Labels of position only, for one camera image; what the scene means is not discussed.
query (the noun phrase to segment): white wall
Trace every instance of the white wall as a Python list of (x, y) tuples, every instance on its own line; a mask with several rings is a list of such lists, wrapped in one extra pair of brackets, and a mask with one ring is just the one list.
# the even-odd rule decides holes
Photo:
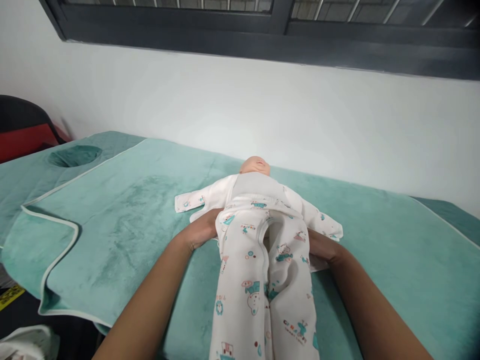
[(0, 93), (64, 120), (451, 201), (480, 217), (480, 83), (65, 43), (0, 1)]

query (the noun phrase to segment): white onesie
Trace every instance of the white onesie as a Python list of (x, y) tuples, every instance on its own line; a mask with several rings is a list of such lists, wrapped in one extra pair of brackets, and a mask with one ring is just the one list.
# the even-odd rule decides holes
[(191, 222), (224, 208), (209, 359), (319, 359), (307, 228), (338, 240), (342, 226), (259, 172), (175, 197), (177, 212), (203, 204)]

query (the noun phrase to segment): window frame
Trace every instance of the window frame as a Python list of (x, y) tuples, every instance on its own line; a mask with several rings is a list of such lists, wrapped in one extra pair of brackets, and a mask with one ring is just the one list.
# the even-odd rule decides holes
[(476, 28), (294, 20), (294, 0), (270, 13), (39, 1), (64, 41), (480, 80)]

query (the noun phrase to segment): person's hand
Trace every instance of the person's hand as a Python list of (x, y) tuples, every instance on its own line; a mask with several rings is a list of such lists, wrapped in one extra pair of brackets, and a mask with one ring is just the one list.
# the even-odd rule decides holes
[(315, 230), (308, 229), (310, 241), (310, 253), (331, 264), (338, 260), (344, 247), (328, 236), (322, 235)]
[(181, 231), (182, 238), (191, 251), (201, 247), (217, 235), (215, 220), (222, 210), (222, 208), (217, 208), (206, 212)]

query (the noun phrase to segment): onesie leg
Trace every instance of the onesie leg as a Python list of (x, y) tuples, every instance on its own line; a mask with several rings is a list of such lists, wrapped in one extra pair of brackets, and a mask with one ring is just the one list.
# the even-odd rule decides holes
[(319, 359), (307, 226), (298, 217), (272, 215), (268, 297), (275, 360)]
[(213, 312), (210, 360), (269, 359), (268, 253), (264, 211), (223, 211), (217, 222), (221, 256)]

